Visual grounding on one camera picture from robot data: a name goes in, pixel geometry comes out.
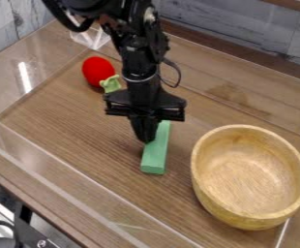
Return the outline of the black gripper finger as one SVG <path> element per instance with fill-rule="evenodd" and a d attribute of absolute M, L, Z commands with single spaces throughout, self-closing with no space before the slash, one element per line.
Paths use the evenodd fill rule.
<path fill-rule="evenodd" d="M 137 139 L 141 142 L 145 142 L 146 141 L 146 130 L 145 130 L 144 119 L 137 115 L 132 115 L 129 117 L 129 122 L 130 122 L 130 126 L 132 126 Z"/>
<path fill-rule="evenodd" d="M 146 142 L 154 140 L 156 129 L 157 129 L 157 119 L 154 116 L 149 116 L 146 118 Z"/>

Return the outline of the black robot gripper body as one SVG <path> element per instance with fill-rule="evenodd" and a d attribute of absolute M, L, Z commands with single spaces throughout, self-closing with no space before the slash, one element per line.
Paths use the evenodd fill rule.
<path fill-rule="evenodd" d="M 157 77 L 142 82 L 126 82 L 122 89 L 117 77 L 102 81 L 106 114 L 117 116 L 153 116 L 157 121 L 185 120 L 186 101 L 169 94 Z"/>

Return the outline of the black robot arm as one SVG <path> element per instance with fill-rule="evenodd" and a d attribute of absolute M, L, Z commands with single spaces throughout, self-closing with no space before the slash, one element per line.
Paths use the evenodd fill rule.
<path fill-rule="evenodd" d="M 169 38 L 161 29 L 152 0 L 41 0 L 60 24 L 72 32 L 98 24 L 109 35 L 121 59 L 126 87 L 106 93 L 106 114 L 124 116 L 137 139 L 154 140 L 158 123 L 185 119 L 186 100 L 166 91 L 172 86 L 161 76 Z"/>

